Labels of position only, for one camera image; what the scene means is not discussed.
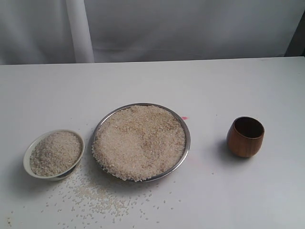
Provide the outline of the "white backdrop curtain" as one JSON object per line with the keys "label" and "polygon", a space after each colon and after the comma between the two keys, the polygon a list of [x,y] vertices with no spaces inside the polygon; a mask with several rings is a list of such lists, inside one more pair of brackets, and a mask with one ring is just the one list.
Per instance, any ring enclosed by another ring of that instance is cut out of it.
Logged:
{"label": "white backdrop curtain", "polygon": [[282,57],[302,0],[3,0],[1,64]]}

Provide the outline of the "white ceramic bowl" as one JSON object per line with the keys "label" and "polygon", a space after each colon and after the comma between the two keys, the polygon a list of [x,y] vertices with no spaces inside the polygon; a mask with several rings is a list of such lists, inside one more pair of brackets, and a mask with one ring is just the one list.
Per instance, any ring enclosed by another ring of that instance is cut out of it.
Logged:
{"label": "white ceramic bowl", "polygon": [[[31,171],[31,168],[30,168],[30,155],[31,155],[31,152],[32,150],[34,149],[34,147],[36,146],[36,144],[42,140],[44,137],[48,136],[49,134],[52,134],[54,132],[57,132],[57,131],[70,131],[72,133],[74,133],[75,135],[77,135],[81,141],[82,141],[82,144],[83,144],[83,150],[82,150],[82,153],[81,153],[81,157],[78,159],[78,161],[71,167],[69,168],[67,171],[59,174],[59,175],[55,175],[55,176],[51,176],[51,177],[40,177],[36,174],[34,174],[32,171]],[[45,134],[42,134],[41,136],[39,136],[37,139],[35,139],[31,144],[30,146],[27,148],[27,150],[25,151],[25,154],[24,154],[24,158],[23,158],[23,167],[25,169],[25,171],[32,177],[34,178],[38,178],[38,179],[43,179],[43,180],[48,180],[48,181],[59,181],[59,180],[63,180],[65,178],[67,178],[69,175],[71,175],[71,173],[75,170],[75,168],[79,165],[80,161],[81,161],[81,158],[83,156],[83,153],[84,153],[84,150],[85,150],[85,144],[84,144],[84,140],[83,138],[76,132],[72,131],[72,130],[66,130],[66,129],[60,129],[60,130],[53,130],[53,131],[50,131],[50,132],[47,132]]]}

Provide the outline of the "brown wooden cup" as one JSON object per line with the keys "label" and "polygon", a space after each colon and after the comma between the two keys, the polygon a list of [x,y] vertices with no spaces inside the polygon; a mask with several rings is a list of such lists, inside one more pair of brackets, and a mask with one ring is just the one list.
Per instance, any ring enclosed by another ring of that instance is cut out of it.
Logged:
{"label": "brown wooden cup", "polygon": [[228,149],[236,156],[250,158],[261,148],[264,127],[256,119],[248,116],[236,118],[226,137]]}

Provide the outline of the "spilled rice grains on table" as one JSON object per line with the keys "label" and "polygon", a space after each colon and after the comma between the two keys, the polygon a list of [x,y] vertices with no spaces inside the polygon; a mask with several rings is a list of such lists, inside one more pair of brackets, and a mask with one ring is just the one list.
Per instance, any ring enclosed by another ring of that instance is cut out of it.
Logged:
{"label": "spilled rice grains on table", "polygon": [[85,166],[46,192],[37,214],[55,229],[171,228],[185,205],[177,179],[129,183]]}

